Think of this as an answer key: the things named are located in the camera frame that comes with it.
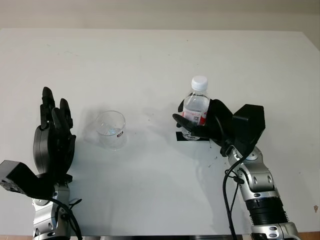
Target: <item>plastic water bottle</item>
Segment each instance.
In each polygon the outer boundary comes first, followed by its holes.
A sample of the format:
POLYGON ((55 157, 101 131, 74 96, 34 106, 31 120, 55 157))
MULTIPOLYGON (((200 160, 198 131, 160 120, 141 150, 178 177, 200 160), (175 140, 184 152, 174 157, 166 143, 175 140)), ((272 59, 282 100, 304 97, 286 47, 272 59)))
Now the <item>plastic water bottle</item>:
MULTIPOLYGON (((194 76, 191 81, 192 90, 183 102, 182 116, 194 125, 204 125, 210 99, 207 97, 208 79, 205 76, 194 76)), ((189 141, 196 141, 199 137, 191 136, 185 128, 181 128, 182 135, 189 141)))

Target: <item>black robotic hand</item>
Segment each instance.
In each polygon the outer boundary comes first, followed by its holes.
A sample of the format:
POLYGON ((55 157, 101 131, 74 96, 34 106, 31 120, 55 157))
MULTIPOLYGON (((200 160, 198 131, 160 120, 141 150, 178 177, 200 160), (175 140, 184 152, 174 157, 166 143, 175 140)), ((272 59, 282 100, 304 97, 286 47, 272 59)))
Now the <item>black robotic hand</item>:
POLYGON ((51 90, 44 87, 40 106, 41 125, 34 134, 33 158, 39 175, 24 163, 5 160, 0 164, 0 185, 8 191, 25 194, 35 199, 50 198, 55 183, 70 183, 67 174, 73 161, 76 136, 68 102, 61 99, 55 106, 51 90))
MULTIPOLYGON (((178 107, 183 111, 184 101, 178 107)), ((221 147, 220 153, 226 157, 234 146, 240 154, 250 153, 263 130, 265 129, 265 115, 263 106, 245 104, 235 114, 218 99, 210 99, 204 125, 194 125, 179 114, 172 115, 177 127, 184 127, 192 136, 212 139, 221 147)))

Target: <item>white tabletop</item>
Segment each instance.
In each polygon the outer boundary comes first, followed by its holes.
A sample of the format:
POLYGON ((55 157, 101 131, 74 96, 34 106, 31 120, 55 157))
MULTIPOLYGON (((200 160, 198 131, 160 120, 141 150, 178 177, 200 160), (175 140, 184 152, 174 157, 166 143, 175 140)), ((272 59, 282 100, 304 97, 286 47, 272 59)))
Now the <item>white tabletop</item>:
MULTIPOLYGON (((284 209, 300 232, 319 231, 320 59, 300 32, 105 29, 0 31, 0 160, 34 173, 32 146, 44 86, 69 102, 76 134, 70 199, 83 235, 229 234, 222 196, 229 167, 209 142, 177 142, 172 114, 205 75, 208 93, 235 112, 264 106, 258 142, 284 209), (104 110, 126 118, 128 143, 97 144, 104 110)), ((234 182, 227 185, 229 198, 234 182)), ((0 235, 31 235, 34 209, 0 188, 0 235)), ((250 233, 240 193, 233 222, 250 233)))

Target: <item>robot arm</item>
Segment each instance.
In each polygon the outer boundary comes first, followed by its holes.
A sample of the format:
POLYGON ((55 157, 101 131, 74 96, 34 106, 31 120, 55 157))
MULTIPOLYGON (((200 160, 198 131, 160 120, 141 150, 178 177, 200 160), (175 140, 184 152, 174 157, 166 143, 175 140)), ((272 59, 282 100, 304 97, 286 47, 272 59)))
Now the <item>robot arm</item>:
POLYGON ((72 176, 67 174, 73 161, 76 136, 68 102, 55 106, 51 90, 43 88, 41 125, 34 134, 33 158, 39 175, 24 163, 5 160, 0 164, 0 185, 8 191, 27 195, 35 209, 34 240, 68 240, 71 229, 78 239, 81 231, 69 208, 72 176))
MULTIPOLYGON (((228 154, 230 165, 241 159, 233 148, 228 154)), ((234 171, 243 180, 240 191, 250 212, 254 240, 296 239, 298 231, 288 221, 286 212, 269 169, 264 165, 261 151, 255 147, 251 154, 234 171)))
POLYGON ((234 240, 236 233, 226 194, 226 181, 232 171, 237 173, 237 182, 250 213, 252 237, 255 240, 299 240, 296 226, 288 221, 273 177, 256 147, 265 129, 262 106, 246 104, 232 114, 220 100, 211 99, 204 126, 195 126, 179 114, 173 114, 173 118, 177 127, 184 127, 191 135, 212 139, 221 147, 221 155, 228 157, 231 168, 223 180, 223 196, 234 240))

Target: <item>white bottle cap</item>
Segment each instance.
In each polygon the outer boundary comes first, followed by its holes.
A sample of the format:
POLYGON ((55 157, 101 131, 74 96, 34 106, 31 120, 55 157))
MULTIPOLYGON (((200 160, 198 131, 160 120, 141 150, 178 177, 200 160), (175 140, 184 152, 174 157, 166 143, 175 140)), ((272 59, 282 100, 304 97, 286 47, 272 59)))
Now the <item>white bottle cap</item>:
POLYGON ((208 87, 208 79, 205 76, 194 76, 191 81, 191 87, 195 91, 205 91, 208 87))

